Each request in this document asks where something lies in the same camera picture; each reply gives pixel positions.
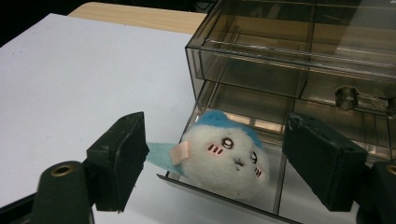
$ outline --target plush face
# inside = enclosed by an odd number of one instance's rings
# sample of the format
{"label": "plush face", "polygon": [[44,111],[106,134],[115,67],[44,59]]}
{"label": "plush face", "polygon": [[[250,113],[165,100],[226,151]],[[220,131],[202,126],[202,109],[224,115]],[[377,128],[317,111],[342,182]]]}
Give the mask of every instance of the plush face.
{"label": "plush face", "polygon": [[190,151],[182,170],[200,188],[232,199],[251,199],[264,190],[268,160],[242,129],[196,125],[182,141]]}

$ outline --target metal screw hole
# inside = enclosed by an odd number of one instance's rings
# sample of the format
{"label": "metal screw hole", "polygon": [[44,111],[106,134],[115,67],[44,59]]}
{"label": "metal screw hole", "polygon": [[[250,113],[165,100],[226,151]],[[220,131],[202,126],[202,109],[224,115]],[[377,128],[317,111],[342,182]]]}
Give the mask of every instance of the metal screw hole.
{"label": "metal screw hole", "polygon": [[52,170],[50,173],[52,176],[63,176],[63,175],[68,175],[73,171],[73,166],[72,165],[61,165],[56,167],[55,169]]}

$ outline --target metal ring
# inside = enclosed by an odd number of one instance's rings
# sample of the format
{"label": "metal ring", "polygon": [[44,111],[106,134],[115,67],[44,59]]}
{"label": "metal ring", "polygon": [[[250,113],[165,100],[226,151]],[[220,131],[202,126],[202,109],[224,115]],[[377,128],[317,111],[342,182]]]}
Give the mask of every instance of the metal ring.
{"label": "metal ring", "polygon": [[396,175],[396,165],[388,165],[387,166],[388,172],[390,172],[393,175]]}
{"label": "metal ring", "polygon": [[73,171],[74,167],[73,165],[70,164],[64,164],[56,167],[55,169],[52,170],[50,173],[52,176],[59,177],[63,175],[68,175]]}

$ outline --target table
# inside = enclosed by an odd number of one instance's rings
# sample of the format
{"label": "table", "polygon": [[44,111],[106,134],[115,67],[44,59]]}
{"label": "table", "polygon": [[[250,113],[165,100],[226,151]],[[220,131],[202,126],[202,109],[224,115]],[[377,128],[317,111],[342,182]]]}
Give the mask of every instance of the table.
{"label": "table", "polygon": [[206,14],[91,2],[78,7],[68,16],[192,35]]}

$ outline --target white surface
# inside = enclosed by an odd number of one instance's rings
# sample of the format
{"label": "white surface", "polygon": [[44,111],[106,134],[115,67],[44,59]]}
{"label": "white surface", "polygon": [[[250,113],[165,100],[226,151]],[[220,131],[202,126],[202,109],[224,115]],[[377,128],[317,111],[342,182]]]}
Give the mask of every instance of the white surface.
{"label": "white surface", "polygon": [[[49,15],[0,49],[0,206],[85,150],[118,118],[145,112],[147,140],[176,143],[194,98],[189,35]],[[168,186],[145,164],[123,214],[96,223],[265,223]]]}

